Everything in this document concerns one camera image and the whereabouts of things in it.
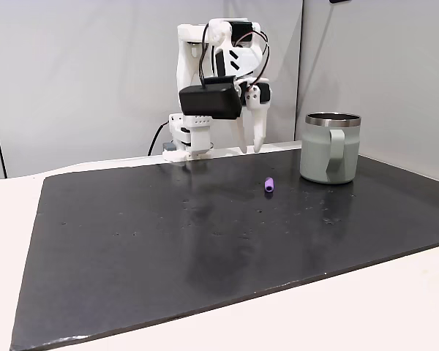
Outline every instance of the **mug handle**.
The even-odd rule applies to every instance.
[[[338,171],[345,151],[345,133],[341,129],[330,129],[330,158],[327,172]]]

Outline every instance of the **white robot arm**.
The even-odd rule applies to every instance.
[[[259,152],[266,136],[266,115],[271,100],[269,81],[261,77],[269,51],[262,72],[257,78],[252,76],[263,54],[269,50],[260,25],[246,18],[217,18],[207,25],[180,25],[178,37],[177,87],[183,113],[169,116],[176,152],[165,150],[165,158],[189,159],[208,152],[214,119],[233,121],[233,133],[241,150],[246,152],[242,106],[252,112],[254,150]],[[266,41],[263,52],[259,45],[262,39]],[[196,74],[202,86],[192,86]]]

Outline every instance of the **black tabletop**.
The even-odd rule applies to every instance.
[[[47,178],[11,349],[144,328],[439,246],[439,182],[360,156],[354,182],[314,184],[299,156]]]

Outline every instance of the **mug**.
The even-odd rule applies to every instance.
[[[356,174],[361,117],[320,112],[306,116],[301,176],[323,184],[343,184]]]

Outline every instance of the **purple marker cap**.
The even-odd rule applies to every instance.
[[[273,192],[274,189],[275,189],[275,185],[273,182],[273,178],[268,177],[267,179],[265,179],[265,191]]]

